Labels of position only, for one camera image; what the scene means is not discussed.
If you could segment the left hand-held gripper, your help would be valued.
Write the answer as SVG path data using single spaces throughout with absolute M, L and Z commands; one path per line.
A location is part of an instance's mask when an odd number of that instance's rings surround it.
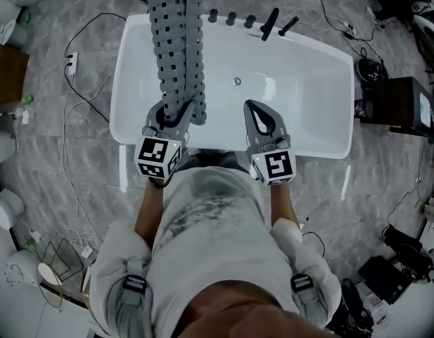
M 150 108 L 144 133 L 136 145 L 134 162 L 139 173 L 156 187 L 170 183 L 182 158 L 181 140 L 185 140 L 194 112 L 195 104 L 184 104 L 176 118 L 165 124 L 164 104 L 157 103 Z

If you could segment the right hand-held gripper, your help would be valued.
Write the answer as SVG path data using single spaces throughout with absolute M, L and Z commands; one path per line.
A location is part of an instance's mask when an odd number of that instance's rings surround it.
M 279 112 L 252 99 L 243 106 L 250 174 L 264 186 L 285 184 L 296 176 L 295 153 Z

